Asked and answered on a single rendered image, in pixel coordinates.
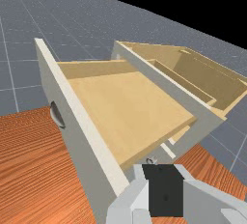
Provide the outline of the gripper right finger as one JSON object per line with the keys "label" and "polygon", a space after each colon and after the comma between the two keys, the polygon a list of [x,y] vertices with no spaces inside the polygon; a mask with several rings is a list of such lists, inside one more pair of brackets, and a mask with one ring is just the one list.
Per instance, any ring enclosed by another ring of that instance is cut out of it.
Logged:
{"label": "gripper right finger", "polygon": [[169,216],[182,216],[188,224],[247,224],[247,203],[205,182],[175,164],[163,194]]}

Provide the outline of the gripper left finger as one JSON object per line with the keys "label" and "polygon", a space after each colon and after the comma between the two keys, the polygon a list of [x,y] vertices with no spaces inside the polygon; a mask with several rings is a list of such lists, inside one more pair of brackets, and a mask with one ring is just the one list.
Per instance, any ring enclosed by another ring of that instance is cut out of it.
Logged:
{"label": "gripper left finger", "polygon": [[109,206],[106,224],[151,224],[149,180],[144,168],[157,169],[157,164],[135,164],[134,180]]}

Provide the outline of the open cabinet drawer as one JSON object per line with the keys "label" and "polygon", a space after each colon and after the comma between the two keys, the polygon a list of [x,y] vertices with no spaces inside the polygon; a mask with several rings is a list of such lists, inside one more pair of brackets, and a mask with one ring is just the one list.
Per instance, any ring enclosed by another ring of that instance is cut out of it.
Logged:
{"label": "open cabinet drawer", "polygon": [[62,132],[96,224],[131,187],[124,171],[196,118],[125,60],[57,62],[35,40],[50,116]]}

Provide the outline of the pale cabinet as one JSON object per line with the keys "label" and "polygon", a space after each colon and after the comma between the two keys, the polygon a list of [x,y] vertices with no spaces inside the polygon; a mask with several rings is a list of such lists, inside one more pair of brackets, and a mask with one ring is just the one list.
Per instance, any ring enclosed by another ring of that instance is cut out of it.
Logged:
{"label": "pale cabinet", "polygon": [[175,143],[167,146],[172,153],[163,163],[201,142],[247,96],[247,77],[186,46],[115,41],[111,58],[128,61],[195,118],[166,135]]}

